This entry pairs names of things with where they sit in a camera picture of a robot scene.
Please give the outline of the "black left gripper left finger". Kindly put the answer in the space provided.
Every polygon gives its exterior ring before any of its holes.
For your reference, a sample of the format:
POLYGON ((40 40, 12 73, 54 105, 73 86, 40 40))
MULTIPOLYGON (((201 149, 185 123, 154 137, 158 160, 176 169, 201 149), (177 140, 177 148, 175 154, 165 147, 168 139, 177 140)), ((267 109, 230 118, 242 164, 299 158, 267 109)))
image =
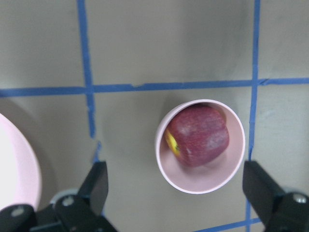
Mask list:
POLYGON ((109 190, 107 163, 95 162, 80 186, 77 195, 83 198, 90 209, 102 215, 109 190))

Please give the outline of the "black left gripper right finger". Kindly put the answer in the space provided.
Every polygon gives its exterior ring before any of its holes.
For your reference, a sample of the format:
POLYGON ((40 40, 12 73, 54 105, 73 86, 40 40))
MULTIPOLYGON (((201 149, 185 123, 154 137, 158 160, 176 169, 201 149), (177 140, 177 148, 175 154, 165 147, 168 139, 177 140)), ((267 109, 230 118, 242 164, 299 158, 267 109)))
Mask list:
POLYGON ((285 191, 256 161, 244 163, 242 189, 262 223, 267 225, 285 191))

